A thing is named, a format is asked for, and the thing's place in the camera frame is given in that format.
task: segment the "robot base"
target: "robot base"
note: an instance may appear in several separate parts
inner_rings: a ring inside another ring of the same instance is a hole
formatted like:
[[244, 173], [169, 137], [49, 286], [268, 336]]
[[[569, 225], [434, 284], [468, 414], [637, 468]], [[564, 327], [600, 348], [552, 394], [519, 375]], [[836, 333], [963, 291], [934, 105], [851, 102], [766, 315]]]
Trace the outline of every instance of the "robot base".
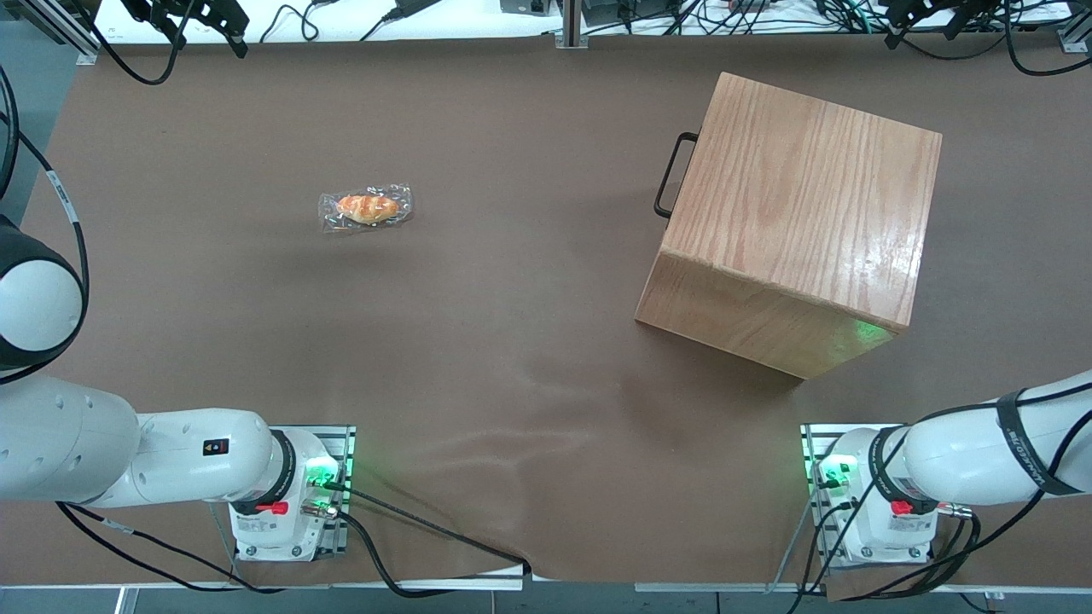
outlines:
[[868, 564], [926, 564], [933, 538], [936, 535], [937, 512], [924, 515], [897, 515], [891, 503], [875, 488], [865, 497], [865, 491], [873, 482], [868, 464], [868, 450], [878, 434], [874, 428], [853, 428], [838, 437], [833, 445], [822, 450], [821, 444], [814, 441], [821, 460], [810, 463], [816, 484], [830, 481], [838, 487], [817, 488], [820, 515], [843, 503], [857, 505], [864, 501], [859, 511], [846, 530], [852, 509], [835, 511], [822, 528], [828, 551], [845, 530], [831, 567], [851, 567]]
[[322, 539], [325, 520], [302, 513], [304, 505], [330, 505], [333, 493], [316, 484], [334, 480], [337, 462], [330, 457], [318, 437], [299, 428], [285, 428], [285, 436], [296, 450], [296, 473], [287, 494], [278, 501], [287, 504], [274, 510], [242, 516], [232, 509], [239, 560], [312, 560]]

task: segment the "black handle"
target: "black handle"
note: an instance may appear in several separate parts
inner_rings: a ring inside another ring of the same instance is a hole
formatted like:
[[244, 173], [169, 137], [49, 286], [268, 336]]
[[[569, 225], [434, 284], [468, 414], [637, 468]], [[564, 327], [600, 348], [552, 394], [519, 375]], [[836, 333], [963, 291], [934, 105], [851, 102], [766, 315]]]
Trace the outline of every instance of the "black handle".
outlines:
[[667, 161], [667, 170], [664, 172], [664, 180], [660, 182], [660, 189], [656, 191], [656, 202], [652, 203], [652, 210], [656, 212], [656, 215], [661, 217], [672, 219], [672, 212], [660, 206], [660, 199], [664, 196], [664, 188], [667, 187], [667, 178], [672, 176], [672, 167], [675, 166], [675, 156], [679, 153], [679, 145], [682, 141], [690, 141], [691, 143], [698, 143], [698, 134], [695, 132], [684, 132], [679, 134], [679, 138], [675, 140], [675, 149], [672, 150], [672, 158]]

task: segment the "brown table surface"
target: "brown table surface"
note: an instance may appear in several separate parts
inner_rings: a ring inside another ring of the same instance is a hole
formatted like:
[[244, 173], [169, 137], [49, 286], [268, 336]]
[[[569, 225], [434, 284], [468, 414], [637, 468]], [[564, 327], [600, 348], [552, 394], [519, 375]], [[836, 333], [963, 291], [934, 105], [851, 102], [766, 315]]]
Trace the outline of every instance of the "brown table surface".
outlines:
[[[989, 42], [960, 39], [939, 48]], [[1070, 59], [1049, 36], [1020, 44], [1034, 67]], [[867, 36], [594, 47], [254, 46], [238, 61], [191, 46], [162, 87], [105, 58], [81, 69], [48, 155], [84, 221], [92, 307], [48, 373], [143, 412], [355, 424], [358, 485], [542, 576], [764, 582], [807, 494], [800, 423], [911, 421], [1092, 365], [1090, 71], [1034, 80], [1001, 49], [939, 62]], [[133, 63], [157, 72], [162, 50], [144, 54]], [[812, 381], [632, 319], [664, 231], [652, 197], [721, 71], [945, 138], [910, 331]], [[319, 234], [321, 192], [392, 181], [416, 196], [405, 226]], [[74, 261], [44, 180], [27, 220]], [[1090, 501], [1042, 505], [957, 581], [1092, 587], [1092, 538], [1075, 530]], [[1011, 510], [983, 510], [987, 528]], [[396, 577], [502, 566], [358, 511]], [[2, 585], [158, 581], [50, 504], [0, 515]], [[225, 560], [204, 504], [109, 516]], [[355, 540], [342, 560], [244, 570], [376, 578]]]

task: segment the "packaged bread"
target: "packaged bread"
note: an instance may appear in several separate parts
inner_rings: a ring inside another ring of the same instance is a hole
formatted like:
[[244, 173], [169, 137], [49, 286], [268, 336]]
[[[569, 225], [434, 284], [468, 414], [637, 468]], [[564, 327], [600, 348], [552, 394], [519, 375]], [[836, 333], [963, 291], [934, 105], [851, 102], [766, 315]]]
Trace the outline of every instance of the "packaged bread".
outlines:
[[390, 228], [413, 216], [413, 194], [401, 184], [322, 194], [319, 216], [323, 233], [349, 235]]
[[377, 224], [399, 212], [399, 203], [387, 197], [347, 196], [337, 201], [337, 212], [360, 224]]

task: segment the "bread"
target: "bread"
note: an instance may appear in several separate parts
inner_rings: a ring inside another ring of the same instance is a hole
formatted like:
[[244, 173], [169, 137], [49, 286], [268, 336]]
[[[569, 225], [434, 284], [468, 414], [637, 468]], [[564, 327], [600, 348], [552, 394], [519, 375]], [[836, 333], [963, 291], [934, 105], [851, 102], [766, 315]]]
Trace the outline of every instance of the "bread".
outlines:
[[337, 213], [360, 224], [378, 224], [399, 212], [399, 203], [387, 197], [347, 196], [337, 201]]

